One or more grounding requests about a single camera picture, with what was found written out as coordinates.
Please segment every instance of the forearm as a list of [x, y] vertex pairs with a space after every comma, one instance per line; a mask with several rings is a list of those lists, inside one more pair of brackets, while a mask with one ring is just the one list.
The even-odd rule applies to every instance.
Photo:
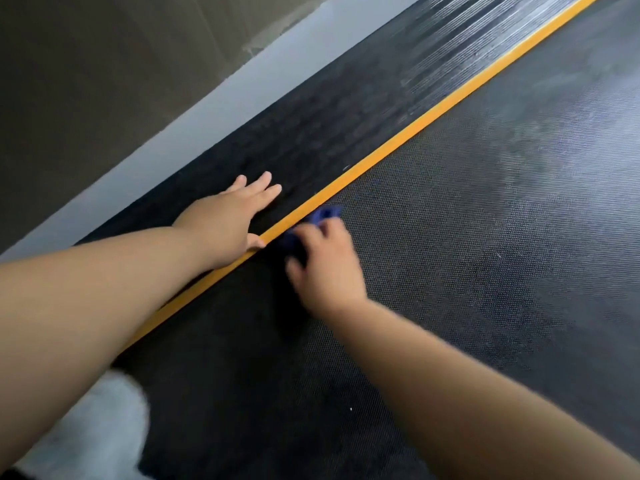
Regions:
[[380, 305], [326, 322], [445, 477], [640, 474], [634, 460], [571, 416]]
[[0, 467], [64, 414], [144, 320], [205, 267], [201, 251], [174, 228], [0, 266]]

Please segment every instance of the hand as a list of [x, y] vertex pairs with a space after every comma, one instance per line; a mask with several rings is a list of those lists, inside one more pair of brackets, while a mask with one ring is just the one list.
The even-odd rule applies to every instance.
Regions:
[[287, 275], [302, 304], [322, 320], [367, 301], [367, 289], [351, 236], [338, 218], [320, 227], [301, 224], [293, 232], [307, 250], [307, 267], [287, 261]]
[[248, 232], [253, 216], [282, 191], [281, 185], [269, 187], [269, 183], [268, 171], [250, 185], [240, 175], [224, 192], [192, 203], [173, 223], [201, 247], [206, 269], [227, 266], [246, 250], [265, 246], [260, 236]]

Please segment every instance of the treadmill belt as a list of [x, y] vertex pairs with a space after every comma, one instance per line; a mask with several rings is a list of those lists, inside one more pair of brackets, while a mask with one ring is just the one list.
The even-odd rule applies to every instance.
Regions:
[[[336, 195], [370, 296], [640, 458], [640, 0], [600, 0]], [[127, 350], [156, 479], [430, 478], [276, 244]]]

